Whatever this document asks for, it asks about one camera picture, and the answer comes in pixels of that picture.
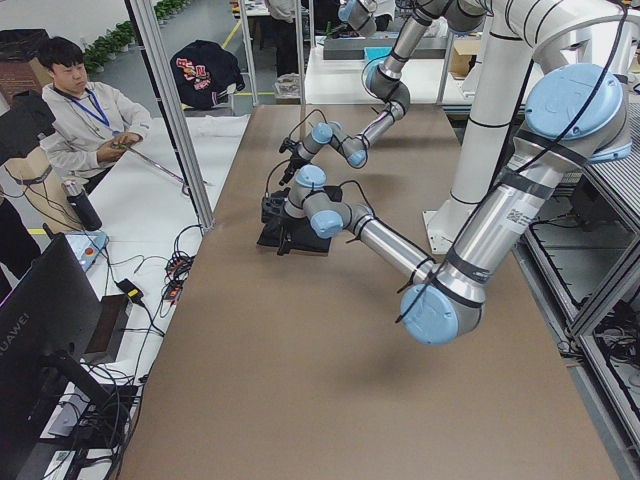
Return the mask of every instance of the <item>white wall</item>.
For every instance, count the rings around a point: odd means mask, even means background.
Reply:
[[[0,1],[0,30],[44,28],[80,46],[128,18],[124,0]]]

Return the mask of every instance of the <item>lanyard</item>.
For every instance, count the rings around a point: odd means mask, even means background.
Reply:
[[[55,91],[62,95],[65,98],[68,98],[69,100],[71,100],[76,106],[80,107],[82,110],[85,111],[85,113],[87,115],[90,115],[91,117],[95,118],[97,121],[99,121],[101,124],[103,124],[105,127],[109,128],[110,122],[109,119],[107,118],[107,115],[104,113],[104,110],[102,110],[102,107],[100,106],[100,102],[98,102],[98,99],[96,98],[96,95],[89,90],[88,88],[85,88],[85,91],[87,92],[87,94],[89,95],[89,101],[91,102],[91,105],[93,105],[93,108],[96,109],[96,113],[94,113],[93,111],[91,111],[89,108],[85,107],[82,103],[80,103],[78,101],[77,98],[55,88]]]

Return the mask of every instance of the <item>metal pole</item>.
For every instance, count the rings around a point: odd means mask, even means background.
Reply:
[[[189,185],[191,203],[202,230],[208,232],[214,225],[211,203],[204,188],[202,173],[182,113],[178,90],[169,67],[169,57],[162,44],[160,27],[151,0],[125,0],[125,4],[138,42],[142,45],[142,59],[147,67],[169,140],[180,170]]]
[[[293,3],[296,9],[296,41],[298,50],[298,75],[300,79],[300,105],[304,105],[306,102],[304,96],[304,39],[302,38],[302,9],[300,8],[300,0],[296,0]]]
[[[253,63],[253,44],[251,43],[251,32],[249,32],[249,20],[247,19],[247,6],[244,0],[238,2],[240,5],[240,26],[242,27],[242,41],[244,43],[244,52],[247,57],[247,69],[249,70],[249,83],[251,84],[251,98],[253,106],[260,103],[258,101],[258,87],[256,85],[256,67]]]
[[[440,85],[438,86],[438,98],[436,104],[442,105],[444,98],[444,89],[447,86],[447,78],[449,77],[449,67],[451,66],[451,54],[453,53],[453,32],[449,30],[447,33],[447,50],[444,54],[444,64],[442,65],[442,74],[440,75]]]
[[[315,26],[315,2],[309,0],[309,46],[315,48],[316,46],[316,26]]]

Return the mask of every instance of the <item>blue lanyard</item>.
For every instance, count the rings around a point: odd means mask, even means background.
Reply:
[[[90,109],[85,107],[83,104],[81,104],[75,98],[70,97],[70,100],[73,103],[75,103],[78,107],[80,107],[82,110],[84,110],[87,113],[87,115],[91,115],[93,118],[98,120],[101,124],[103,124],[105,127],[109,128],[109,125],[110,125],[109,119],[107,118],[104,111],[102,110],[102,107],[100,106],[100,102],[98,102],[98,99],[96,98],[95,94],[91,90],[87,90],[87,93],[89,94],[89,101],[91,102],[91,105],[93,105],[93,107],[98,112],[97,115],[93,113]]]

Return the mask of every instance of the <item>thermos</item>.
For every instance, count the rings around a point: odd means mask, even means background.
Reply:
[[[93,205],[91,205],[84,187],[75,180],[65,180],[63,186],[67,192],[67,200],[76,215],[78,215],[85,230],[91,232],[98,230],[102,226],[102,220],[100,220]]]

